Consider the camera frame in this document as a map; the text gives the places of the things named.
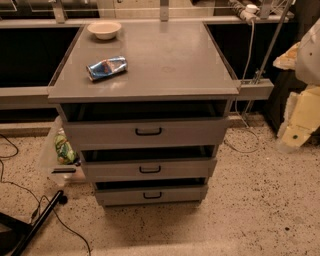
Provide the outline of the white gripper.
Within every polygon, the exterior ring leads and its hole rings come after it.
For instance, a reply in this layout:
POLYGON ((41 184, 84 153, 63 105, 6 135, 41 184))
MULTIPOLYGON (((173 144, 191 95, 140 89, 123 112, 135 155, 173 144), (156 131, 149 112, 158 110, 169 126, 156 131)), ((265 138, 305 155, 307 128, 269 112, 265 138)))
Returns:
MULTIPOLYGON (((273 61, 282 70, 295 70, 300 43, 291 46, 273 61)), ((277 149, 291 153, 299 149, 320 127, 320 86, 308 85, 301 93, 291 92, 286 102, 284 121, 277 134, 277 149)))

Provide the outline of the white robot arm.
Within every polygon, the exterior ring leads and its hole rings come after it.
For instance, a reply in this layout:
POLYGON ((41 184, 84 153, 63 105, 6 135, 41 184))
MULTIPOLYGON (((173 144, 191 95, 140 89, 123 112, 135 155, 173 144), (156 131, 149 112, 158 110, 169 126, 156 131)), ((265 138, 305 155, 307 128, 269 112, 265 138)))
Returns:
POLYGON ((289 95, 277 134, 277 148, 289 153, 300 148, 320 127, 320 19, 298 43, 277 57, 273 66, 294 70, 295 77, 307 85, 301 93, 289 95))

